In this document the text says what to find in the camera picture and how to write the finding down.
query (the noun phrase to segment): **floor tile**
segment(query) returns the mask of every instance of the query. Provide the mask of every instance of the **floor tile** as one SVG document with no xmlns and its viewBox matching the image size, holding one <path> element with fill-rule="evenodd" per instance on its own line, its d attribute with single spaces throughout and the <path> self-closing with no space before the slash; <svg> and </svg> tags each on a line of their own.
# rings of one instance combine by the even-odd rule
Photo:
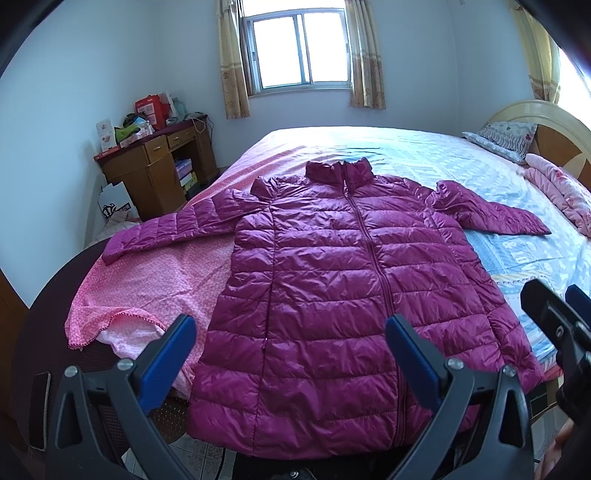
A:
<svg viewBox="0 0 591 480">
<path fill-rule="evenodd" d="M 224 457 L 224 463 L 229 463 L 230 465 L 234 465 L 236 462 L 236 452 L 234 450 L 226 449 L 226 456 Z"/>
<path fill-rule="evenodd" d="M 222 461 L 222 452 L 223 448 L 213 445 L 212 443 L 207 444 L 207 453 L 205 457 L 211 458 L 213 460 L 217 460 L 218 462 Z"/>
<path fill-rule="evenodd" d="M 186 433 L 172 445 L 202 457 L 205 457 L 205 453 L 207 452 L 207 442 L 191 438 Z"/>
<path fill-rule="evenodd" d="M 134 471 L 133 474 L 135 476 L 138 476 L 140 478 L 143 478 L 144 480 L 147 480 L 148 477 L 146 476 L 144 469 L 142 468 L 142 466 L 139 464 L 139 462 L 136 460 L 135 462 L 135 467 L 134 467 Z"/>
<path fill-rule="evenodd" d="M 221 464 L 222 463 L 217 460 L 206 458 L 205 464 L 203 465 L 203 476 L 201 477 L 201 480 L 215 480 Z"/>
<path fill-rule="evenodd" d="M 215 480 L 219 468 L 220 462 L 213 460 L 211 458 L 206 458 L 205 465 L 203 466 L 203 476 L 201 477 L 201 480 Z M 232 480 L 233 469 L 233 465 L 230 465 L 229 463 L 224 463 L 218 480 Z"/>
<path fill-rule="evenodd" d="M 125 452 L 125 468 L 127 468 L 128 472 L 134 472 L 134 466 L 135 466 L 135 455 L 133 453 L 133 451 L 131 450 L 131 448 L 129 450 L 127 450 L 127 452 Z"/>
<path fill-rule="evenodd" d="M 222 467 L 222 471 L 220 473 L 220 477 L 218 480 L 232 480 L 232 471 L 233 470 L 234 470 L 233 465 L 230 465 L 229 463 L 224 463 L 223 467 Z"/>
<path fill-rule="evenodd" d="M 187 467 L 189 472 L 197 480 L 200 480 L 203 470 L 203 462 L 205 461 L 205 458 L 200 455 L 195 455 L 194 453 L 188 452 L 186 450 L 182 450 L 175 446 L 172 446 L 171 448 L 173 449 L 173 452 L 176 453 L 178 458 L 180 458 L 183 465 Z"/>
</svg>

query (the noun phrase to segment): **light blue bedsheet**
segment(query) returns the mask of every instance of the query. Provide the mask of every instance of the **light blue bedsheet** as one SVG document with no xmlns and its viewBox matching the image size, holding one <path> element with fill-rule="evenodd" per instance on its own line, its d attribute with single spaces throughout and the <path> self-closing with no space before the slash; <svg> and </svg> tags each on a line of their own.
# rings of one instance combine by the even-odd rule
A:
<svg viewBox="0 0 591 480">
<path fill-rule="evenodd" d="M 475 231 L 466 236 L 518 316 L 537 359 L 551 367 L 556 350 L 521 310 L 519 294 L 531 278 L 545 281 L 562 297 L 572 284 L 589 294 L 591 242 L 519 174 L 521 167 L 464 139 L 397 129 L 354 131 L 346 145 L 330 151 L 348 161 L 366 157 L 376 174 L 408 177 L 431 188 L 439 180 L 456 180 L 488 201 L 535 213 L 550 228 L 552 235 L 545 237 Z"/>
</svg>

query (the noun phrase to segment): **pink blanket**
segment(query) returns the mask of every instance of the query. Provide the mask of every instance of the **pink blanket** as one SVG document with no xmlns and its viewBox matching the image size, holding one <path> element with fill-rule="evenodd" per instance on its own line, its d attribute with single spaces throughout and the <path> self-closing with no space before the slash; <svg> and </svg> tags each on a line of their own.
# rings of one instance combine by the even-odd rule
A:
<svg viewBox="0 0 591 480">
<path fill-rule="evenodd" d="M 344 141 L 346 129 L 343 130 Z M 311 145 L 335 142 L 322 129 L 273 132 L 189 205 L 230 187 L 248 190 L 259 176 L 304 173 L 305 164 L 311 159 L 336 158 L 335 153 L 325 154 L 317 147 L 294 147 L 296 141 L 312 140 L 311 137 Z M 190 314 L 197 322 L 197 342 L 173 384 L 188 398 L 193 366 L 203 352 L 217 297 L 230 276 L 233 248 L 233 235 L 228 235 L 126 255 L 109 267 L 99 258 L 72 302 L 65 324 L 70 348 L 82 348 L 98 339 L 112 345 L 119 357 L 136 358 L 179 314 Z"/>
<path fill-rule="evenodd" d="M 524 177 L 538 187 L 584 236 L 591 238 L 591 194 L 569 173 L 539 155 L 528 153 Z"/>
</svg>

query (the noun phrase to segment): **red box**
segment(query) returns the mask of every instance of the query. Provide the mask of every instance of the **red box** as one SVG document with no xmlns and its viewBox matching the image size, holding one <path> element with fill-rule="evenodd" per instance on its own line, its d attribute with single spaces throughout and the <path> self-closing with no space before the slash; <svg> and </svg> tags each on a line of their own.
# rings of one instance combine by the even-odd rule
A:
<svg viewBox="0 0 591 480">
<path fill-rule="evenodd" d="M 135 112 L 143 113 L 156 130 L 166 127 L 169 105 L 162 103 L 158 95 L 148 95 L 135 102 Z"/>
</svg>

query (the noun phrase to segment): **puffer jacket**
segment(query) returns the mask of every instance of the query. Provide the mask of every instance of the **puffer jacket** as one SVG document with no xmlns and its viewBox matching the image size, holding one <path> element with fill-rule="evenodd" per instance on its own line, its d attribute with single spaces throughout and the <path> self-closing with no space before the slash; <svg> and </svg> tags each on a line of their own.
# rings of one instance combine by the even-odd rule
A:
<svg viewBox="0 0 591 480">
<path fill-rule="evenodd" d="M 433 191 L 374 176 L 362 159 L 227 190 L 117 234 L 103 259 L 235 233 L 188 432 L 263 458 L 321 458 L 411 443 L 428 422 L 386 346 L 395 312 L 446 357 L 487 371 L 515 365 L 525 391 L 541 380 L 463 229 L 550 233 L 456 182 Z"/>
</svg>

